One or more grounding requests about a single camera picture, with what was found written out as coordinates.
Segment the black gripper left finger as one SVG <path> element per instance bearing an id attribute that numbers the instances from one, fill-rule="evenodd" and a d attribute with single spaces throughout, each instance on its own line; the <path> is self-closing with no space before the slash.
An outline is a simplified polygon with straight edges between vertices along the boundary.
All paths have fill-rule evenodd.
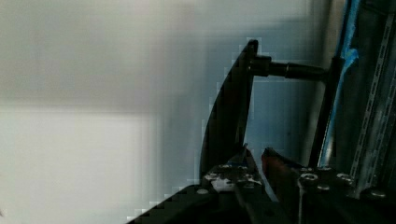
<path id="1" fill-rule="evenodd" d="M 257 189 L 265 192 L 260 172 L 247 144 L 225 163 L 216 164 L 202 177 L 202 194 L 238 191 L 238 187 L 247 190 Z"/>

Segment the red-tipped gripper right finger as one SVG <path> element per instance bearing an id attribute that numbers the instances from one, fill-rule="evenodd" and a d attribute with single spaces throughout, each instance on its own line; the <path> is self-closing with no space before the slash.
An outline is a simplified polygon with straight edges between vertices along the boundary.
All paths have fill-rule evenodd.
<path id="1" fill-rule="evenodd" d="M 288 215 L 297 215 L 300 202 L 299 179 L 302 184 L 312 186 L 320 192 L 317 185 L 328 185 L 331 189 L 340 187 L 349 190 L 354 183 L 350 175 L 324 166 L 311 168 L 283 157 L 271 147 L 262 153 L 262 170 L 281 206 Z"/>

